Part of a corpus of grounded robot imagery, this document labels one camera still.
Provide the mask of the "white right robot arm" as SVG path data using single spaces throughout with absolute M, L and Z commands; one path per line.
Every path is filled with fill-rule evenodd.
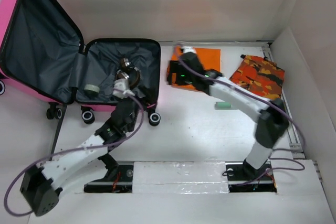
M 255 143 L 243 161 L 243 173 L 249 179 L 259 177 L 278 140 L 289 126 L 280 98 L 261 98 L 227 79 L 215 69 L 205 69 L 194 51 L 187 51 L 167 67 L 169 85 L 192 85 L 197 91 L 230 103 L 255 122 Z

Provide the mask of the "pink hard-shell suitcase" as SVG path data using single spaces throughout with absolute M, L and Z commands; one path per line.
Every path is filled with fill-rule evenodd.
M 111 111 L 120 60 L 128 58 L 140 70 L 131 89 L 156 126 L 160 85 L 161 47 L 146 38 L 99 38 L 83 35 L 57 0 L 1 0 L 1 92 L 8 84 L 49 104 L 46 117 L 62 117 L 61 106 L 77 103 L 86 124 L 96 111 Z M 87 97 L 86 84 L 100 88 Z

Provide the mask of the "round silver tin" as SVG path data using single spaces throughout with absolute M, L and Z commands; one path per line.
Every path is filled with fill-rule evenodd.
M 100 88 L 93 84 L 86 84 L 83 92 L 87 97 L 94 98 L 98 96 Z

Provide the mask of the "orange camouflage cloth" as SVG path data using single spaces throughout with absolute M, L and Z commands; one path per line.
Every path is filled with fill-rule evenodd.
M 241 58 L 230 81 L 260 97 L 281 98 L 285 71 L 266 57 L 241 55 Z

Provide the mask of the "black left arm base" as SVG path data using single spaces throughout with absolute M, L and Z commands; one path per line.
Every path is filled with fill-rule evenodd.
M 113 171 L 107 171 L 101 179 L 93 180 L 84 185 L 85 193 L 132 193 L 134 164 L 120 164 Z

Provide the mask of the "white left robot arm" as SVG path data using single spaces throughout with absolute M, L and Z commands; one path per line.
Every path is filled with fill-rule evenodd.
M 100 176 L 105 180 L 115 178 L 117 163 L 109 153 L 134 131 L 139 108 L 130 98 L 120 101 L 107 121 L 77 147 L 78 151 L 63 153 L 55 161 L 25 171 L 20 192 L 37 217 L 50 212 L 58 204 L 66 180 L 95 159 L 103 161 Z

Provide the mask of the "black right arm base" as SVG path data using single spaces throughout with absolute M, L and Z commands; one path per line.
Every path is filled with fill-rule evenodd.
M 268 168 L 271 168 L 270 162 L 266 162 L 256 175 L 250 176 L 243 171 L 242 162 L 229 162 L 226 163 L 222 176 L 227 178 L 230 193 L 276 193 L 273 175 L 268 173 L 259 178 Z

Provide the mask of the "brown leather headphones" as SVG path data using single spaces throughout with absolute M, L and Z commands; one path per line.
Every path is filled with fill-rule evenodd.
M 131 89 L 135 88 L 140 82 L 140 70 L 128 59 L 120 60 L 120 68 L 116 73 L 116 80 L 126 79 Z

